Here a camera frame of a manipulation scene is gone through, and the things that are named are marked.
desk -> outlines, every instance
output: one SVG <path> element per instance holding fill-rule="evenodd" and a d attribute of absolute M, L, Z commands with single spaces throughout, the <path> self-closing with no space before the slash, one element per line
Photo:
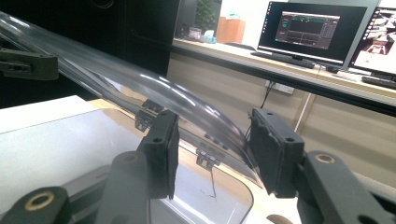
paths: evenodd
<path fill-rule="evenodd" d="M 222 44 L 174 40 L 172 51 L 207 63 L 262 77 L 350 105 L 396 117 L 396 91 L 333 77 L 316 66 L 303 69 L 250 55 L 245 49 Z"/>

wall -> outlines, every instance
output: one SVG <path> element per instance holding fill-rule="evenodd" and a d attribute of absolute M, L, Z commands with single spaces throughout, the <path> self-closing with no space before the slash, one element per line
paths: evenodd
<path fill-rule="evenodd" d="M 381 7 L 396 7 L 396 1 L 395 0 L 381 0 L 379 5 Z"/>
<path fill-rule="evenodd" d="M 259 107 L 265 80 L 191 58 L 171 55 L 168 78 L 196 93 L 241 129 L 248 112 Z M 300 117 L 303 91 L 293 95 L 272 91 L 265 108 L 277 113 L 291 128 Z M 396 118 L 317 96 L 300 129 L 305 150 L 339 155 L 355 172 L 396 188 Z"/>
<path fill-rule="evenodd" d="M 246 22 L 242 44 L 257 48 L 268 3 L 268 0 L 223 0 L 220 16 L 225 17 L 230 11 L 238 13 Z"/>

transparent curved sheet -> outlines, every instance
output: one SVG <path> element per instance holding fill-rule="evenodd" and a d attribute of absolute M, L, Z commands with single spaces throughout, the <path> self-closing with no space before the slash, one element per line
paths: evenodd
<path fill-rule="evenodd" d="M 106 181 L 113 159 L 136 150 L 143 136 L 133 118 L 114 109 L 0 134 L 0 219 L 34 189 L 62 186 L 73 201 Z M 196 155 L 184 147 L 178 161 L 174 200 L 151 200 L 152 223 L 240 223 L 245 218 L 253 198 L 242 182 L 196 165 Z M 82 208 L 73 220 L 87 216 L 92 207 Z"/>
<path fill-rule="evenodd" d="M 180 116 L 181 138 L 262 185 L 250 167 L 243 133 L 215 107 L 145 69 L 0 12 L 0 37 L 26 51 L 56 55 L 60 72 L 136 115 L 144 132 L 158 106 Z"/>

metal clip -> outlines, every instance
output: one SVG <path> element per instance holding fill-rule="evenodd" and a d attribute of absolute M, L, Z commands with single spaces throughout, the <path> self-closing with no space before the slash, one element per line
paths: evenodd
<path fill-rule="evenodd" d="M 196 150 L 197 153 L 197 161 L 196 164 L 203 167 L 207 171 L 212 171 L 212 167 L 214 165 L 220 165 L 220 161 L 213 156 L 207 154 L 203 150 L 197 148 Z"/>
<path fill-rule="evenodd" d="M 139 110 L 135 115 L 134 126 L 136 129 L 140 130 L 142 133 L 146 131 L 147 128 L 151 128 L 151 125 L 154 121 L 154 116 L 149 113 Z"/>
<path fill-rule="evenodd" d="M 143 108 L 152 110 L 155 113 L 160 113 L 161 111 L 164 110 L 164 107 L 162 105 L 159 105 L 154 101 L 151 101 L 150 99 L 147 99 L 147 101 L 145 101 L 145 103 L 143 103 L 142 106 Z"/>
<path fill-rule="evenodd" d="M 20 62 L 0 62 L 0 70 L 10 75 L 14 74 L 32 74 L 32 66 L 28 63 Z"/>

screw hole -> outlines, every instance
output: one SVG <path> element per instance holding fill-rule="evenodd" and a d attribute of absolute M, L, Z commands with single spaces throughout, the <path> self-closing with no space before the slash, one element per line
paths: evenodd
<path fill-rule="evenodd" d="M 48 200 L 50 197 L 49 196 L 47 196 L 47 195 L 43 195 L 43 196 L 41 196 L 41 197 L 38 197 L 38 198 L 36 198 L 36 199 L 34 199 L 33 201 L 32 201 L 32 205 L 39 205 L 39 204 L 42 204 L 43 202 L 45 202 L 46 200 Z"/>
<path fill-rule="evenodd" d="M 49 205 L 54 198 L 55 195 L 50 191 L 39 193 L 34 197 L 32 197 L 31 199 L 29 199 L 29 201 L 27 201 L 27 203 L 24 206 L 25 210 L 29 212 L 39 210 Z"/>
<path fill-rule="evenodd" d="M 327 164 L 335 163 L 335 158 L 333 158 L 329 155 L 326 155 L 326 154 L 318 154 L 315 156 L 315 159 L 317 159 L 317 161 L 327 163 Z"/>
<path fill-rule="evenodd" d="M 361 224 L 378 224 L 374 219 L 367 216 L 359 216 L 358 220 Z"/>

